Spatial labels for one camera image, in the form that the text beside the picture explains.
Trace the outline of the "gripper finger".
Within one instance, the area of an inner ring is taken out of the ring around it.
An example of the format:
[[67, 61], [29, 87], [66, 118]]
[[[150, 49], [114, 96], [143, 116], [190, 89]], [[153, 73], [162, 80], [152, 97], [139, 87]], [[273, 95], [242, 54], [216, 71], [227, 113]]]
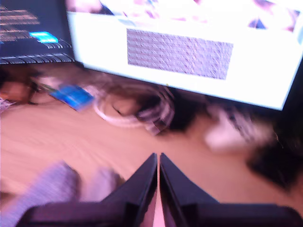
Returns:
[[102, 204], [109, 222], [103, 227], [152, 227], [157, 197], [157, 155], [152, 153]]
[[219, 203], [192, 182], [164, 153], [160, 155], [160, 197], [167, 227], [189, 226], [183, 211], [186, 206]]

